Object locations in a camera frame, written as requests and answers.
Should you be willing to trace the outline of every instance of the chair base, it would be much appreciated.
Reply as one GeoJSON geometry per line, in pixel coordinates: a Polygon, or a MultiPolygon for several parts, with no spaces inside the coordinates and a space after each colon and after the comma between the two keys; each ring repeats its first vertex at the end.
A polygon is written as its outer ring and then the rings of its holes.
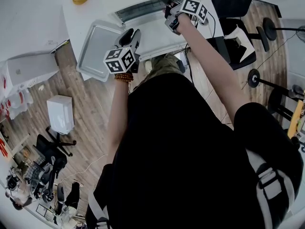
{"type": "Polygon", "coordinates": [[[264,18],[263,20],[263,29],[265,31],[266,37],[274,41],[277,38],[276,31],[274,30],[275,24],[270,18],[264,18]]]}
{"type": "Polygon", "coordinates": [[[48,135],[50,136],[50,138],[53,140],[53,142],[57,145],[57,147],[68,157],[72,157],[73,154],[72,153],[68,153],[63,146],[75,146],[77,144],[77,142],[75,140],[73,140],[73,143],[63,143],[60,140],[60,134],[57,132],[56,138],[49,132],[50,130],[50,126],[48,126],[46,128],[46,132],[48,133],[48,135]]]}

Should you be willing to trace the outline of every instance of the white cabinet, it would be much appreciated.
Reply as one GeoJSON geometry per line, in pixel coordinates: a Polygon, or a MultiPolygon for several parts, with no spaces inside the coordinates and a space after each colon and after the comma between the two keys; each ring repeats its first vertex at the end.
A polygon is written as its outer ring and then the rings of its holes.
{"type": "Polygon", "coordinates": [[[4,89],[4,96],[8,97],[17,91],[48,80],[58,70],[54,54],[10,59],[4,62],[1,69],[1,89],[4,89]]]}
{"type": "Polygon", "coordinates": [[[53,131],[68,134],[74,127],[72,98],[56,95],[47,101],[53,131]]]}

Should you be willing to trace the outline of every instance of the backpack strap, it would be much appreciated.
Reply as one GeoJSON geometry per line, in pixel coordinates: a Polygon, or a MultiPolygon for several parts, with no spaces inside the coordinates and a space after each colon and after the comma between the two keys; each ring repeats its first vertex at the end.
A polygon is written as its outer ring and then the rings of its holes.
{"type": "Polygon", "coordinates": [[[289,206],[283,209],[289,210],[295,200],[295,192],[290,178],[280,170],[273,170],[265,160],[258,154],[247,150],[249,162],[258,176],[256,185],[257,200],[260,205],[264,218],[265,229],[273,229],[279,225],[282,219],[277,217],[273,221],[272,212],[274,212],[274,199],[282,199],[285,194],[288,197],[289,206]]]}
{"type": "Polygon", "coordinates": [[[107,207],[105,207],[107,215],[104,213],[99,203],[96,201],[95,196],[92,191],[89,192],[88,202],[90,209],[97,219],[96,228],[98,229],[111,229],[109,224],[109,216],[107,212],[107,207]]]}

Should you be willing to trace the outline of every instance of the white desk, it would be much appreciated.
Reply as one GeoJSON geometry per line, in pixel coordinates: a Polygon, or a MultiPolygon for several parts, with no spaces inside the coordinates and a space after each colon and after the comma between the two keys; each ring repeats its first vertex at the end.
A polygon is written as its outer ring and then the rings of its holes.
{"type": "MultiPolygon", "coordinates": [[[[77,6],[72,3],[72,0],[66,0],[63,4],[63,12],[76,60],[78,61],[80,57],[90,25],[95,20],[117,23],[118,21],[112,15],[113,12],[143,1],[147,0],[88,0],[83,5],[77,6]]],[[[223,36],[211,0],[202,0],[202,2],[216,20],[215,37],[223,36]]],[[[162,12],[154,16],[156,20],[141,25],[136,25],[132,22],[126,23],[127,29],[141,29],[141,43],[137,50],[137,53],[141,54],[141,61],[163,53],[182,49],[186,45],[186,41],[182,36],[175,35],[165,26],[165,18],[162,12]]],[[[208,15],[208,20],[208,26],[198,25],[199,31],[205,38],[211,38],[214,30],[214,21],[210,15],[208,15]]],[[[85,74],[82,75],[84,80],[90,78],[85,74]]]]}

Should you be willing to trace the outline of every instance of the sleeve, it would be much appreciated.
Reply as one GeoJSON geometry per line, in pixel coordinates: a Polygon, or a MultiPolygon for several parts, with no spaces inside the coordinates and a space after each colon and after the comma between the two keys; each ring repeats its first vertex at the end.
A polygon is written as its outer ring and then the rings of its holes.
{"type": "MultiPolygon", "coordinates": [[[[110,189],[110,183],[113,174],[113,165],[107,164],[104,166],[101,177],[96,185],[95,191],[93,192],[96,201],[99,203],[100,207],[103,209],[108,202],[108,194],[110,189]]],[[[88,229],[96,228],[97,219],[92,213],[90,206],[88,205],[86,216],[85,216],[88,229]]]]}
{"type": "Polygon", "coordinates": [[[289,176],[297,195],[303,172],[301,154],[265,107],[257,103],[240,107],[234,118],[234,135],[240,145],[289,176]]]}

